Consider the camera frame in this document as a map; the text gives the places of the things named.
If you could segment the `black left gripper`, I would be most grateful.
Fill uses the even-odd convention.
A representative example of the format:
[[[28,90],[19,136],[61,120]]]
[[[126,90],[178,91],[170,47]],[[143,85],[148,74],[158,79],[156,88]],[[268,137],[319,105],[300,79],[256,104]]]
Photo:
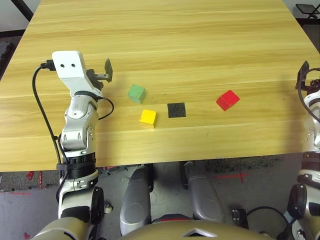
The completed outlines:
[[[104,70],[105,73],[95,73],[93,69],[88,69],[86,71],[86,75],[92,85],[100,91],[104,87],[102,81],[107,81],[109,83],[113,78],[113,68],[109,58],[105,61]]]

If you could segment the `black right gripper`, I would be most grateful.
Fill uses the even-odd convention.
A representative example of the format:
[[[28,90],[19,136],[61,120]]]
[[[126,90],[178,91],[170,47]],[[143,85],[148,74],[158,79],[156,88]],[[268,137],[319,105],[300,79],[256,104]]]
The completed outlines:
[[[307,94],[316,93],[320,90],[320,80],[314,79],[310,81],[310,85],[306,85],[306,76],[309,72],[309,63],[305,61],[297,73],[297,81],[295,88],[302,89]]]

